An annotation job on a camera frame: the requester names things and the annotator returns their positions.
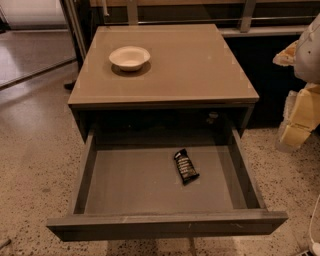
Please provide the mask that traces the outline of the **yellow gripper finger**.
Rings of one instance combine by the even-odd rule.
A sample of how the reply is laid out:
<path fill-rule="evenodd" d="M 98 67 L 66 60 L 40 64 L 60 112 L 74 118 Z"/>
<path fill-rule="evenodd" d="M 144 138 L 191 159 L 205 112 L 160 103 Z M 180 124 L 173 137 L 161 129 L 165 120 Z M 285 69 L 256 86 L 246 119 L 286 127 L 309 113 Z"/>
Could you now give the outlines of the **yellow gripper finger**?
<path fill-rule="evenodd" d="M 320 125 L 320 85 L 307 83 L 299 92 L 290 91 L 283 117 L 279 142 L 298 149 Z"/>
<path fill-rule="evenodd" d="M 294 41 L 273 58 L 273 63 L 279 66 L 293 66 L 295 64 L 295 53 L 298 41 Z"/>

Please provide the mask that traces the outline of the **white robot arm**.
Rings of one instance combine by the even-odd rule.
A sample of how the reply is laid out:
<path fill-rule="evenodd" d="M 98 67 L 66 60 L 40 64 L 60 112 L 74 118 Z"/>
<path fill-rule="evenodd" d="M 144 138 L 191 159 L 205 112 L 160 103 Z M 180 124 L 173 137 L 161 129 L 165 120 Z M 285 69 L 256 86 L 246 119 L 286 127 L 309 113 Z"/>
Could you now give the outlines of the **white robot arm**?
<path fill-rule="evenodd" d="M 306 82 L 299 92 L 289 92 L 278 130 L 277 149 L 293 152 L 320 125 L 320 14 L 298 40 L 275 55 L 273 63 L 292 66 L 294 75 Z"/>

